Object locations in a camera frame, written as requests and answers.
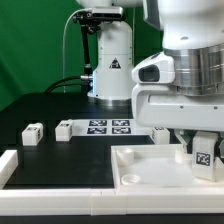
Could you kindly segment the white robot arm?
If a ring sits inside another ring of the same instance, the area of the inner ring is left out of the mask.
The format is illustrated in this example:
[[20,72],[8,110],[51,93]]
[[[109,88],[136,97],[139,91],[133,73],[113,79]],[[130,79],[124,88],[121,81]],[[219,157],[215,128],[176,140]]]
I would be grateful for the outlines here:
[[[106,103],[129,100],[142,126],[224,132],[224,0],[76,0],[84,25],[97,27],[98,65],[88,97]],[[161,46],[135,66],[121,11],[143,8],[143,19]]]

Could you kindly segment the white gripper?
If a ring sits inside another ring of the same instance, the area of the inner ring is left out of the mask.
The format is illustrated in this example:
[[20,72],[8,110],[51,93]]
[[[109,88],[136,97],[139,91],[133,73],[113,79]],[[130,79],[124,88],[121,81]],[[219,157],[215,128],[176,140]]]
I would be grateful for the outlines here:
[[148,57],[132,71],[132,112],[142,126],[175,129],[184,152],[192,153],[186,130],[217,131],[220,157],[224,158],[224,94],[185,96],[172,84],[174,60],[163,52]]

